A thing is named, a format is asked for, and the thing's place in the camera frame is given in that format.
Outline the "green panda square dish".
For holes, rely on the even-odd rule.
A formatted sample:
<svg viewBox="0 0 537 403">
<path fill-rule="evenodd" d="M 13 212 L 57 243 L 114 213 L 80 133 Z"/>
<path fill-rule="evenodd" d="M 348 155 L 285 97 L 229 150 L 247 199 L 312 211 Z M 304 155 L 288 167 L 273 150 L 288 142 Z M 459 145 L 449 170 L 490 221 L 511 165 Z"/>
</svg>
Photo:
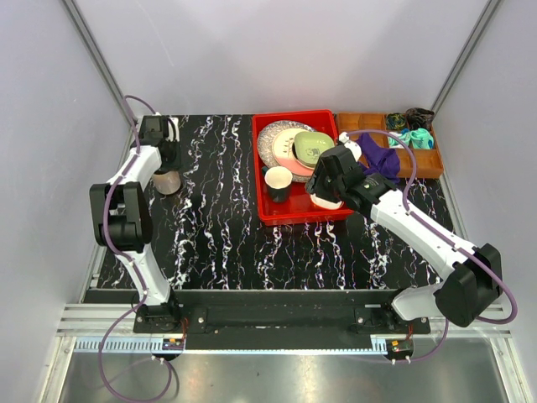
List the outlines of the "green panda square dish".
<svg viewBox="0 0 537 403">
<path fill-rule="evenodd" d="M 295 135 L 292 150 L 301 160 L 315 160 L 335 146 L 334 139 L 326 133 L 302 131 Z"/>
</svg>

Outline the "iridescent pink cup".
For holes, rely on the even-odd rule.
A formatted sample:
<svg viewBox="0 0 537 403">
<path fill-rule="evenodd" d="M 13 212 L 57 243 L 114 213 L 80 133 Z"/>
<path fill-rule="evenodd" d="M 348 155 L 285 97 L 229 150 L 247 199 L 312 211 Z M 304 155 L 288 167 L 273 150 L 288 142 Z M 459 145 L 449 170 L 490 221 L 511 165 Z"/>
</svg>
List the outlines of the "iridescent pink cup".
<svg viewBox="0 0 537 403">
<path fill-rule="evenodd" d="M 155 190 L 164 196 L 175 194 L 182 186 L 179 171 L 171 170 L 165 173 L 154 173 L 152 175 Z"/>
</svg>

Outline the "dark green mug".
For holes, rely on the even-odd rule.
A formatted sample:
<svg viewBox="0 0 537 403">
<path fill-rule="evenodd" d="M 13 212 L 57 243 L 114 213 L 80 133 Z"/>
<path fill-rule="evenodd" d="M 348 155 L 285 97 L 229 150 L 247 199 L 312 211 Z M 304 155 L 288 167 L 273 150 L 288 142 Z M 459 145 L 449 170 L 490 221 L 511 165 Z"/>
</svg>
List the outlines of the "dark green mug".
<svg viewBox="0 0 537 403">
<path fill-rule="evenodd" d="M 273 202 L 283 203 L 289 198 L 293 175 L 290 170 L 283 166 L 264 168 L 264 184 L 267 187 L 268 196 Z"/>
</svg>

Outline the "pink cream round plate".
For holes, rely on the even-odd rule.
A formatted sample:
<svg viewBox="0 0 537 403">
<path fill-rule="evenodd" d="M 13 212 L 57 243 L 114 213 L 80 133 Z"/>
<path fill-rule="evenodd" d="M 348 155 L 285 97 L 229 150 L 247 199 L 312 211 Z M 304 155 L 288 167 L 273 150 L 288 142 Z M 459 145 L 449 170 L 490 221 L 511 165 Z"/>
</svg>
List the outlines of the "pink cream round plate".
<svg viewBox="0 0 537 403">
<path fill-rule="evenodd" d="M 272 143 L 272 151 L 278 165 L 288 169 L 293 181 L 306 183 L 313 174 L 313 169 L 302 165 L 293 154 L 295 135 L 304 132 L 301 128 L 287 128 L 277 133 Z"/>
</svg>

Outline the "speckled grey large plate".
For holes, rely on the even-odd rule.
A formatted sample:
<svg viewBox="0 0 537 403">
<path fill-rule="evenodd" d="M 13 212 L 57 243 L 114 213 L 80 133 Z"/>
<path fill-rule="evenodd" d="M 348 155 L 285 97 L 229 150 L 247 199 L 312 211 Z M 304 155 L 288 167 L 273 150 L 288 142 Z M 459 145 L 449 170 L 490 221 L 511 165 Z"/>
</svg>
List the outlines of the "speckled grey large plate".
<svg viewBox="0 0 537 403">
<path fill-rule="evenodd" d="M 257 139 L 257 151 L 260 159 L 268 168 L 280 166 L 274 158 L 272 143 L 277 133 L 287 128 L 301 128 L 304 131 L 314 132 L 311 126 L 291 120 L 279 120 L 263 128 Z"/>
</svg>

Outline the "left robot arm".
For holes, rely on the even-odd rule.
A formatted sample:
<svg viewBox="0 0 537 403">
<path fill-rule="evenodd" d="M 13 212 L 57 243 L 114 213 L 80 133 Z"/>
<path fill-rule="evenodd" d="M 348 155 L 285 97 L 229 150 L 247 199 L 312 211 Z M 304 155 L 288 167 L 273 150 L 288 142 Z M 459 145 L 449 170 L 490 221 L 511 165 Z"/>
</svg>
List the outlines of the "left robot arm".
<svg viewBox="0 0 537 403">
<path fill-rule="evenodd" d="M 123 264 L 136 287 L 134 331 L 173 332 L 180 326 L 181 312 L 154 257 L 154 225 L 144 191 L 151 181 L 163 196 L 182 186 L 179 119 L 148 115 L 135 133 L 119 171 L 89 190 L 94 236 Z"/>
</svg>

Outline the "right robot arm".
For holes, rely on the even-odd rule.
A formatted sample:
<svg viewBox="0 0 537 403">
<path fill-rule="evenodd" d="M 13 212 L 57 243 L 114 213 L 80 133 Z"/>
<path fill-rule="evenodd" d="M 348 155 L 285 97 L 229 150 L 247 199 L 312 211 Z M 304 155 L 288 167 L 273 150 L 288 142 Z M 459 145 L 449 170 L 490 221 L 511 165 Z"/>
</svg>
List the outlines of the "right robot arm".
<svg viewBox="0 0 537 403">
<path fill-rule="evenodd" d="M 379 173 L 366 175 L 355 151 L 337 145 L 317 161 L 306 190 L 322 201 L 342 202 L 405 241 L 434 268 L 441 282 L 396 292 L 381 311 L 389 332 L 401 332 L 411 320 L 443 316 L 468 327 L 501 295 L 501 258 L 490 244 L 481 248 L 450 233 L 426 216 Z"/>
</svg>

